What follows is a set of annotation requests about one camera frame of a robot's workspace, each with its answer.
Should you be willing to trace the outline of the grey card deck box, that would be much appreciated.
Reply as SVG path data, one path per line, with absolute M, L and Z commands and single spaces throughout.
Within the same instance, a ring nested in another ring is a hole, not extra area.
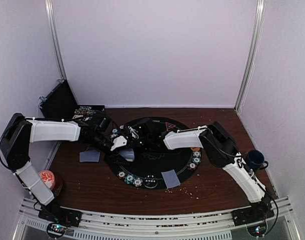
M 128 162 L 133 162 L 135 160 L 135 152 L 132 148 L 121 149 L 119 155 Z

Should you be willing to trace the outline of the red triangle marker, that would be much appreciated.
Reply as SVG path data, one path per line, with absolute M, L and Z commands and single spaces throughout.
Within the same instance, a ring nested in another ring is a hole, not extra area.
M 174 129 L 176 127 L 176 125 L 173 123 L 170 123 L 170 122 L 165 122 L 165 127 L 166 127 L 166 130 L 169 131 L 169 130 Z

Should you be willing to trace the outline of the red chip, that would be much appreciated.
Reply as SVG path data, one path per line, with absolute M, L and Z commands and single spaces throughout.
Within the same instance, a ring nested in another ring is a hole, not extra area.
M 119 179 L 124 179 L 127 176 L 127 174 L 124 171 L 119 171 L 117 174 L 117 177 Z
M 197 168 L 197 165 L 194 163 L 194 162 L 191 162 L 187 168 L 190 170 L 190 171 L 193 171 Z

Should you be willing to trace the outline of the dealt card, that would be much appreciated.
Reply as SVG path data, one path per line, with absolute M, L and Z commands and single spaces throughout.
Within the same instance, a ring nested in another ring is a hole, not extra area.
M 161 175 L 167 189 L 172 189 L 181 185 L 181 182 L 174 169 L 161 172 Z

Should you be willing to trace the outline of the orange big blind button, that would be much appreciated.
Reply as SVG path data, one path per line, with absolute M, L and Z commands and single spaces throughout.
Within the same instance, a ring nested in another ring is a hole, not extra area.
M 191 150 L 194 151 L 194 152 L 199 152 L 200 148 L 199 147 L 192 147 Z

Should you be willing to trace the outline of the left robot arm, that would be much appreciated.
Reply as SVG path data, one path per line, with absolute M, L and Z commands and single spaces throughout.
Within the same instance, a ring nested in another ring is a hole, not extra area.
M 57 142 L 85 142 L 106 154 L 116 155 L 123 148 L 134 148 L 140 142 L 134 127 L 116 127 L 110 136 L 106 127 L 94 124 L 104 122 L 100 115 L 80 116 L 74 119 L 27 117 L 14 113 L 0 136 L 0 160 L 23 184 L 44 209 L 53 222 L 60 222 L 64 210 L 53 203 L 55 194 L 39 175 L 46 161 L 42 158 L 51 153 Z

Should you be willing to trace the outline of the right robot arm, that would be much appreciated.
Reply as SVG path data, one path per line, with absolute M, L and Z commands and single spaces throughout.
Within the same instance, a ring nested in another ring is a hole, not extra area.
M 153 127 L 152 119 L 145 118 L 125 128 L 133 144 L 168 150 L 203 149 L 209 162 L 226 171 L 244 191 L 251 205 L 248 215 L 252 220 L 259 221 L 271 208 L 272 194 L 256 177 L 257 171 L 268 167 L 268 161 L 258 150 L 240 153 L 236 141 L 217 121 L 196 128 L 160 131 Z

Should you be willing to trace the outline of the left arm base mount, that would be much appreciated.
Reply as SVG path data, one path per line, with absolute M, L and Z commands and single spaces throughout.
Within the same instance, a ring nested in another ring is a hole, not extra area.
M 49 221 L 46 226 L 47 235 L 52 239 L 59 239 L 66 234 L 68 228 L 80 225 L 82 212 L 61 208 L 60 213 L 55 216 L 54 213 L 48 213 L 43 209 L 39 211 L 38 217 Z

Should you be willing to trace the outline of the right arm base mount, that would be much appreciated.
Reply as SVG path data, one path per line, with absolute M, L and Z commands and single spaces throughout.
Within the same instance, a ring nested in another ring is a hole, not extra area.
M 250 236 L 261 238 L 268 232 L 267 219 L 274 217 L 275 213 L 272 209 L 264 211 L 248 207 L 233 210 L 231 215 L 235 226 L 246 225 Z

